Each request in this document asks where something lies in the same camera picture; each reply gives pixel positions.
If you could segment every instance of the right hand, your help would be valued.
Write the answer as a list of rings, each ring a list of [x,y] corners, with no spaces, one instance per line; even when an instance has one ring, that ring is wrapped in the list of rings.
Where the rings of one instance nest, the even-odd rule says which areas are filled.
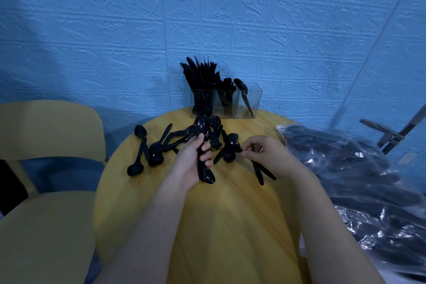
[[[306,168],[278,139],[270,136],[252,136],[241,148],[243,157],[262,164],[276,176],[292,177]]]

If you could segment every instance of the clear plastic packaging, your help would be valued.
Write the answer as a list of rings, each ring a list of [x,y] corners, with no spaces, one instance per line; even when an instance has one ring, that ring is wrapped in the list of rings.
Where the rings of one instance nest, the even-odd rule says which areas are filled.
[[[278,128],[320,180],[349,231],[376,261],[426,276],[426,198],[390,167],[380,148],[341,131]]]

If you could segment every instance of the table surface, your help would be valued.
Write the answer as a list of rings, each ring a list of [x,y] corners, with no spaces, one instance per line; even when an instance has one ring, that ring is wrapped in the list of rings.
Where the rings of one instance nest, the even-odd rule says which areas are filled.
[[[193,124],[189,108],[159,116],[145,124],[148,144]],[[256,134],[279,138],[276,125],[294,123],[258,110],[256,119],[223,119],[224,130],[238,133],[242,143]],[[127,176],[141,141],[128,136],[117,148],[99,181],[95,200],[95,234],[104,264],[129,238],[142,212],[168,175],[176,154],[164,154],[162,165]],[[295,192],[286,179],[264,175],[261,186],[250,161],[237,154],[221,159],[212,171],[213,185],[198,183],[188,194],[173,246],[168,283],[310,283],[304,258],[298,256],[300,228]]]

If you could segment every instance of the chair backrest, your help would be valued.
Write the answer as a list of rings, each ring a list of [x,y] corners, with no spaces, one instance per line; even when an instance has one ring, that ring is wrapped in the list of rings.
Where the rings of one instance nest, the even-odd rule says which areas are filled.
[[[68,156],[104,161],[104,128],[90,107],[58,100],[0,105],[0,159]]]

